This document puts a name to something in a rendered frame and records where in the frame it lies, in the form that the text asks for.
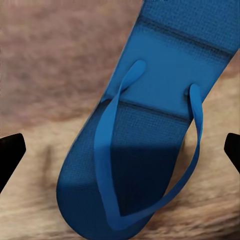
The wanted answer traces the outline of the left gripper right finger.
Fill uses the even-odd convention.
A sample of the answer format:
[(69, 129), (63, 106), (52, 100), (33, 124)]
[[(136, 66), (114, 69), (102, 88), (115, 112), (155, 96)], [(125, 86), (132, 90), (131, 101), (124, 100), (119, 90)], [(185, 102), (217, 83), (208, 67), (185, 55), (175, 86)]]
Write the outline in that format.
[(229, 133), (227, 135), (224, 151), (240, 173), (240, 135)]

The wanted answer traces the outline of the sandal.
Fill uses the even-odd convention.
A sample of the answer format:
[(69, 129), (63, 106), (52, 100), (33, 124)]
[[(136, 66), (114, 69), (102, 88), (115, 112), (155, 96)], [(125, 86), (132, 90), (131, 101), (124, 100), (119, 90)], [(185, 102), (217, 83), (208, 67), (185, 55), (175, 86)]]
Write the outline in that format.
[[(112, 76), (66, 155), (56, 202), (87, 240), (129, 240), (197, 166), (203, 102), (240, 48), (240, 0), (142, 0)], [(192, 123), (197, 147), (166, 195)]]

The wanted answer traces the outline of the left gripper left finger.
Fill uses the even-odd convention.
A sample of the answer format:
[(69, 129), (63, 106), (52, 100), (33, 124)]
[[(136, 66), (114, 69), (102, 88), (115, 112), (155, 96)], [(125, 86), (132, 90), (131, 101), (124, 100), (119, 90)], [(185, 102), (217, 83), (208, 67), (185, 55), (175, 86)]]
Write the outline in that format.
[(22, 133), (0, 138), (0, 193), (26, 153)]

